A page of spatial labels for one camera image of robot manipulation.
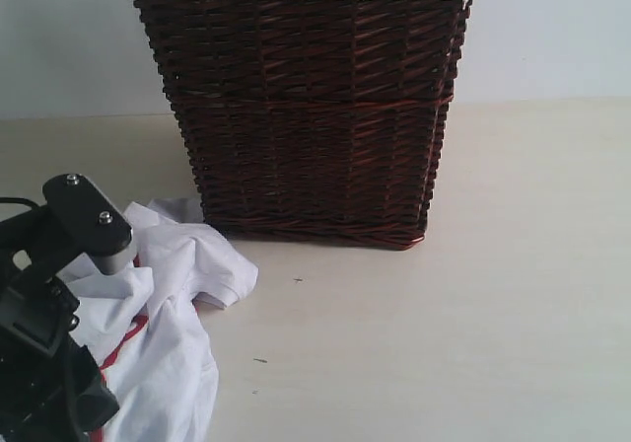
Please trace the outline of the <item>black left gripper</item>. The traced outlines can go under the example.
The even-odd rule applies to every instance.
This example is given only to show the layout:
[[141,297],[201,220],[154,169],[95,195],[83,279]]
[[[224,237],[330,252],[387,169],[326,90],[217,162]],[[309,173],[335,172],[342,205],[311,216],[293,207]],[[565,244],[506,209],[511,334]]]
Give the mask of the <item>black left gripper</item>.
[[50,208],[1,223],[1,438],[88,441],[119,410],[72,338],[78,299],[59,271],[81,253]]

